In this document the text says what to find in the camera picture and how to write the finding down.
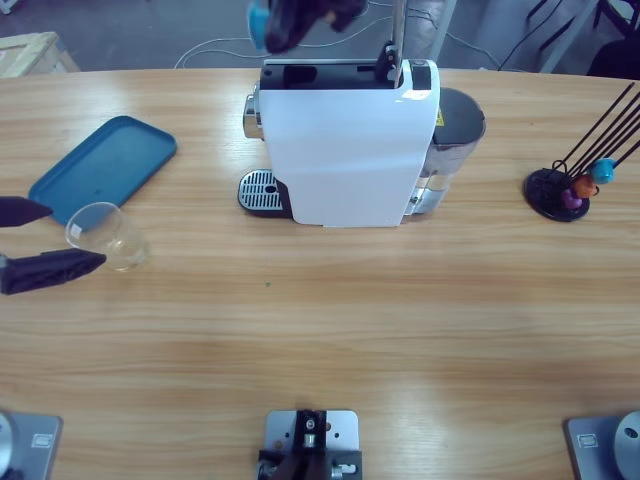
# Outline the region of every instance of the white coffee machine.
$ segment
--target white coffee machine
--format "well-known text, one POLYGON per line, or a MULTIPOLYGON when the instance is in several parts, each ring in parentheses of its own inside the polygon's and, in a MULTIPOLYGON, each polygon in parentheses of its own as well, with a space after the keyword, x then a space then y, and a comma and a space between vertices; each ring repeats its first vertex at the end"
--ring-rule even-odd
MULTIPOLYGON (((364 6, 362 0, 272 0, 264 28, 250 30, 254 37, 264 31, 257 43, 279 53, 297 45, 310 18, 334 19, 339 30, 364 6)), ((402 58, 406 13, 407 1, 398 1, 392 40, 377 60, 265 62, 243 125, 247 137, 264 140, 271 170, 242 179, 238 198, 246 210, 309 225, 390 227, 437 206, 444 194, 434 201, 430 177, 442 177, 447 165, 455 166, 445 174, 453 177, 484 133, 484 116, 458 92, 468 102, 451 106, 465 111, 451 115, 447 126, 437 66, 402 58), (475 128, 456 126, 467 122, 475 128), (449 143, 430 148, 437 128, 465 131, 464 144, 449 133, 449 143), (439 168, 430 168, 438 156, 439 168)), ((450 178, 437 179, 438 192, 446 193, 450 178)))

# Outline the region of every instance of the black capsule stand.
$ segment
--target black capsule stand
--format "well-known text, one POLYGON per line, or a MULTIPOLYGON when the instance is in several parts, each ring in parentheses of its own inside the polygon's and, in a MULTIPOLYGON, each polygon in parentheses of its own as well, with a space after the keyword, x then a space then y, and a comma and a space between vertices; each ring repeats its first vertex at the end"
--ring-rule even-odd
POLYGON ((525 178, 523 192, 531 208, 543 217, 556 222, 573 222, 587 214, 591 202, 586 198, 580 208, 567 209, 562 203, 561 195, 570 186, 571 177, 567 174, 542 168, 525 178))
MULTIPOLYGON (((584 217, 591 202, 582 199, 582 205, 574 210, 568 209, 562 201, 562 193, 571 188, 573 182, 587 174, 601 158, 612 158, 616 152, 640 130, 640 93, 636 93, 629 103, 616 115, 609 125, 598 135, 591 146, 570 167, 567 161, 591 137, 607 116, 618 106, 622 99, 633 89, 630 83, 614 100, 606 112, 571 149, 562 160, 553 162, 551 168, 542 168, 531 173, 523 182, 524 197, 536 212, 557 222, 573 222, 584 217)), ((628 148, 615 163, 618 167, 640 147, 640 140, 628 148)))

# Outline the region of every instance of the blue tray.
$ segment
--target blue tray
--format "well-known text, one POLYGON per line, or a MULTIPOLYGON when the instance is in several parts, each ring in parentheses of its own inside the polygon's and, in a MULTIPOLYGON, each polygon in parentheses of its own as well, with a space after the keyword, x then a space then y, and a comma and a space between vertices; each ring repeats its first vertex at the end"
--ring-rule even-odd
POLYGON ((115 117, 93 132, 29 190, 62 225, 85 205, 124 204, 175 153, 176 139, 131 117, 115 117))

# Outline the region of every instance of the clear plastic cup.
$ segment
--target clear plastic cup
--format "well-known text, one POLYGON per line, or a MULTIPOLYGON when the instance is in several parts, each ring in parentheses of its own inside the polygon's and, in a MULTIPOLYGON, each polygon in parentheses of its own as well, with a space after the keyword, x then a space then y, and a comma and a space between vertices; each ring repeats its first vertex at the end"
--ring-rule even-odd
POLYGON ((78 210, 64 236, 72 247, 106 255, 107 265, 121 272, 140 265, 149 255, 138 227, 112 203, 92 203, 78 210))

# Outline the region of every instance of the floor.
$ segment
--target floor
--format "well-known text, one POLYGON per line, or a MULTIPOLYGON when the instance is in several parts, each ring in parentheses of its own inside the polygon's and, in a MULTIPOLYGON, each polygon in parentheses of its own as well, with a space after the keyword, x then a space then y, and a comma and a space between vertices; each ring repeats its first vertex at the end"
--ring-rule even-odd
MULTIPOLYGON (((188 49, 206 40, 245 37, 246 9, 250 0, 20 0, 8 16, 0 15, 0 37, 21 33, 55 31, 82 70, 173 68, 188 49)), ((555 0, 525 21, 538 0, 458 0, 449 32, 485 49, 502 62, 513 46, 547 16, 555 0)), ((505 69, 537 71, 549 54, 538 47, 575 15, 583 0, 564 0, 558 11, 538 32, 523 43, 505 69)), ((438 21, 442 0, 410 0, 410 6, 431 12, 438 21)), ((389 16, 391 9, 370 5, 369 10, 342 33, 318 24, 305 39, 307 44, 336 42, 389 16)), ((405 41, 407 58, 424 58, 434 28, 412 12, 405 41)), ((374 58, 390 32, 390 21, 382 20, 351 40, 323 48, 298 48, 288 57, 374 58)), ((597 29, 585 26, 567 52, 556 73, 584 74, 598 49, 622 38, 605 18, 597 29)), ((246 40, 218 41, 203 48, 228 49, 241 55, 258 52, 246 40)), ((187 61, 187 67, 251 67, 259 58, 238 58, 227 53, 207 52, 187 61)), ((450 68, 487 68, 495 65, 484 53, 447 38, 438 63, 450 68)))

